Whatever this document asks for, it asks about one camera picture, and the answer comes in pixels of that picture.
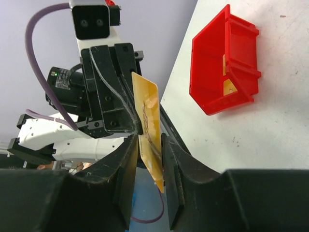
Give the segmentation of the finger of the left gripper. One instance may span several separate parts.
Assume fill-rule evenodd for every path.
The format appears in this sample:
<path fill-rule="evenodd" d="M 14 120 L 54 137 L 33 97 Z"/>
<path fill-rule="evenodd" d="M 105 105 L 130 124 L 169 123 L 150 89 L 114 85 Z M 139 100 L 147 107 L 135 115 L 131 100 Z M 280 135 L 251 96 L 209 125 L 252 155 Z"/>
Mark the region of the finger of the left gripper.
<path fill-rule="evenodd" d="M 87 135 L 132 134 L 134 125 L 121 80 L 94 66 L 89 56 L 85 63 L 82 61 L 82 70 L 90 109 L 82 121 L 82 132 Z"/>
<path fill-rule="evenodd" d="M 140 117 L 135 108 L 133 84 L 132 84 L 132 73 L 137 72 L 136 59 L 134 55 L 134 48 L 131 43 L 116 43 L 114 45 L 115 57 L 121 72 L 119 79 L 122 82 L 127 96 L 127 105 L 129 107 L 130 117 L 132 118 L 132 124 L 134 130 L 132 134 L 141 135 L 142 126 Z"/>

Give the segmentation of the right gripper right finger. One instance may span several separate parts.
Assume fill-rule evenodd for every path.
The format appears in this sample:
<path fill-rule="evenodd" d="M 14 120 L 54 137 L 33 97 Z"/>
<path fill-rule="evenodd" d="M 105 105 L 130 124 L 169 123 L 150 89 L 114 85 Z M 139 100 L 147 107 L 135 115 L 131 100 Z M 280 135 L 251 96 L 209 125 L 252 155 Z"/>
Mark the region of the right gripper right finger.
<path fill-rule="evenodd" d="M 175 232 L 306 232 L 309 173 L 229 169 L 218 173 L 162 134 L 169 226 Z"/>

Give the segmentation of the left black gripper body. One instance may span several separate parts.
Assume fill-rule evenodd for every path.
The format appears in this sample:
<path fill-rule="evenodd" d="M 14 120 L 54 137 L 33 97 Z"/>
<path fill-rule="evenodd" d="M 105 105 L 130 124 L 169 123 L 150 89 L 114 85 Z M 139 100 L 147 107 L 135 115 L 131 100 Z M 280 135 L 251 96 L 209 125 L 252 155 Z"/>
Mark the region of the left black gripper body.
<path fill-rule="evenodd" d="M 81 50 L 81 60 L 86 56 L 94 66 L 101 68 L 108 76 L 116 75 L 123 80 L 131 80 L 131 74 L 141 75 L 140 62 L 144 59 L 142 50 L 135 50 L 131 43 L 97 45 Z"/>

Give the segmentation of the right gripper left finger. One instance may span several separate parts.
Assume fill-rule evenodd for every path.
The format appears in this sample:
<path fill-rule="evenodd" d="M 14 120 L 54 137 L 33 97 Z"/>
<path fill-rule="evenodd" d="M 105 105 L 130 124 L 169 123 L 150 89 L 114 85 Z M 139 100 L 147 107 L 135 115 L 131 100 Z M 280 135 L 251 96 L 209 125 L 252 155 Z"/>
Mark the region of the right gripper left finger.
<path fill-rule="evenodd" d="M 3 232 L 123 232 L 129 228 L 138 138 L 127 137 L 89 168 L 66 171 L 2 169 Z"/>

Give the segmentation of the red plastic bin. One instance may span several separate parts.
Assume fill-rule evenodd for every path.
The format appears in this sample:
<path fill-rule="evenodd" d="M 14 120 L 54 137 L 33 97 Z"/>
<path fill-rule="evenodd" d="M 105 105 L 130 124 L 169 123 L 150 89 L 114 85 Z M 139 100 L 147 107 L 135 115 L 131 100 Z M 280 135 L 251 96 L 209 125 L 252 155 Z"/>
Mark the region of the red plastic bin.
<path fill-rule="evenodd" d="M 189 94 L 208 115 L 254 101 L 259 92 L 256 26 L 227 4 L 193 39 Z"/>

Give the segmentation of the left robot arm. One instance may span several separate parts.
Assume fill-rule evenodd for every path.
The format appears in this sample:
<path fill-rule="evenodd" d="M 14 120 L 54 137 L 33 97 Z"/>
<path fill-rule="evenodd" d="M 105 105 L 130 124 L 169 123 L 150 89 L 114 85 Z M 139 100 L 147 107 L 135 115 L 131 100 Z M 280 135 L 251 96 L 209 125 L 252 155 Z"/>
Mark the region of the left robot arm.
<path fill-rule="evenodd" d="M 120 133 L 142 134 L 132 86 L 142 59 L 132 44 L 117 43 L 82 50 L 81 62 L 69 70 L 53 67 L 47 82 L 73 126 L 61 114 L 27 111 L 8 152 L 31 164 L 49 164 L 69 159 L 63 148 L 72 149 L 73 159 L 78 159 L 86 143 L 94 146 Z"/>

